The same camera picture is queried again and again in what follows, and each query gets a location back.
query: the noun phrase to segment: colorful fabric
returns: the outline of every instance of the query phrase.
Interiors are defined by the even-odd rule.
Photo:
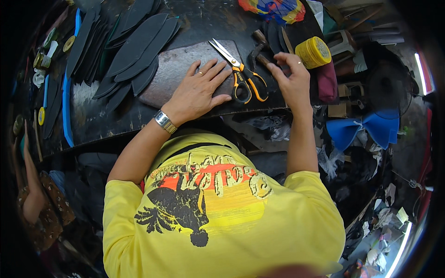
[[[259,14],[264,21],[275,18],[278,24],[302,21],[306,13],[300,0],[238,0],[238,3],[245,11]]]
[[[204,142],[219,145],[166,159]],[[210,133],[170,139],[153,165],[160,166],[148,172],[144,193],[128,181],[106,185],[109,277],[243,277],[290,264],[341,269],[343,220],[319,173],[291,174],[281,186]]]

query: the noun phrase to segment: left hand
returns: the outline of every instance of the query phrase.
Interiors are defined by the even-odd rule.
[[[197,119],[215,106],[232,99],[225,94],[212,97],[216,88],[232,73],[231,69],[220,72],[227,62],[214,66],[217,62],[217,58],[208,61],[197,74],[195,71],[201,61],[194,62],[171,99],[162,106],[161,110],[174,126],[179,127],[187,121]]]

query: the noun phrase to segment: yellow lid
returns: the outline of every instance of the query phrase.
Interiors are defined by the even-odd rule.
[[[315,56],[314,58],[321,64],[328,64],[331,62],[331,52],[329,51],[328,46],[324,43],[322,39],[315,36],[308,40],[309,47],[312,50],[312,54]]]
[[[43,125],[43,122],[45,121],[45,108],[40,107],[38,119],[39,125]]]

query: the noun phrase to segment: silver watch band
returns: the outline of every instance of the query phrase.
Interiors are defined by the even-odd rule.
[[[170,134],[173,134],[178,129],[171,123],[168,116],[164,112],[162,112],[162,110],[159,110],[154,115],[154,120]]]

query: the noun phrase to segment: blue strip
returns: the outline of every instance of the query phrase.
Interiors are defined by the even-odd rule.
[[[74,35],[77,36],[79,29],[81,28],[81,10],[77,8],[76,11],[76,28],[74,29]]]
[[[45,91],[43,94],[43,108],[45,109],[48,104],[48,81],[49,81],[49,74],[45,77]]]
[[[69,114],[69,91],[71,89],[71,78],[63,78],[63,94],[62,94],[62,116],[63,116],[63,133],[70,147],[74,147],[73,132],[71,131],[71,116]]]

